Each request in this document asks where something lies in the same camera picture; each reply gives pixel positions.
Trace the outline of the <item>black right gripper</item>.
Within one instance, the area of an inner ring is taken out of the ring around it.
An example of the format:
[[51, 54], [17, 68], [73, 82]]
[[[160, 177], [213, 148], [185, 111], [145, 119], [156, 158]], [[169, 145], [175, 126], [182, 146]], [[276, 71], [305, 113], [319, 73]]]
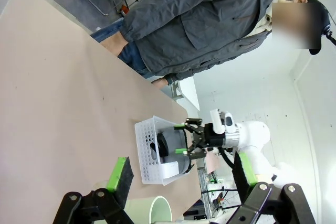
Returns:
[[225, 133], [217, 134], [213, 130], [213, 124], [207, 123], [203, 127], [203, 120], [199, 118], [187, 118], [185, 122], [173, 126], [174, 130], [189, 132], [193, 140], [190, 146], [185, 142], [185, 148], [176, 148], [174, 153], [188, 157], [189, 159], [200, 159], [207, 155], [208, 147], [222, 147], [225, 144]]

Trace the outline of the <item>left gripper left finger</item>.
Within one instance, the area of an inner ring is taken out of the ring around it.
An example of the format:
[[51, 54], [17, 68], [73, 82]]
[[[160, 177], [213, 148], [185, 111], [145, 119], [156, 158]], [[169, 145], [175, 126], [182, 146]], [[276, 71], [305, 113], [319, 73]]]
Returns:
[[128, 157], [119, 157], [107, 184], [83, 196], [64, 195], [53, 223], [133, 223], [125, 212], [134, 174]]

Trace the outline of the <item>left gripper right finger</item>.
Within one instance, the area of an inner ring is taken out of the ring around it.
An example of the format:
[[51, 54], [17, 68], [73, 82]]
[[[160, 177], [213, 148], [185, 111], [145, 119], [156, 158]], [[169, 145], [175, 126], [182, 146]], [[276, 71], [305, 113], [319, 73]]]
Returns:
[[315, 223], [300, 185], [290, 183], [277, 188], [258, 182], [244, 153], [235, 154], [232, 173], [241, 205], [228, 223], [256, 223], [261, 215], [273, 216], [275, 223]]

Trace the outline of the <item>person's left hand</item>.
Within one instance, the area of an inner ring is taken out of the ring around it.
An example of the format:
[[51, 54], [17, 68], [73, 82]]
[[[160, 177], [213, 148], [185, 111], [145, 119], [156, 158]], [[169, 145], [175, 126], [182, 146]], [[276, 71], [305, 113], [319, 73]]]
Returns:
[[152, 83], [155, 87], [157, 87], [158, 89], [162, 89], [163, 87], [169, 85], [168, 81], [167, 81], [164, 77], [158, 78], [158, 79], [152, 81], [151, 83]]

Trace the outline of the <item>person's right hand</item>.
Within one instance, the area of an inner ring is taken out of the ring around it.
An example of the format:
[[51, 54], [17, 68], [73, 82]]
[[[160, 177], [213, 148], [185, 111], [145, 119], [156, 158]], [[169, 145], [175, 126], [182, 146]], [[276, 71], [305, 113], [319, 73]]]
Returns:
[[128, 44], [122, 34], [118, 31], [114, 35], [106, 38], [100, 42], [107, 50], [109, 50], [114, 56], [118, 56], [123, 48]]

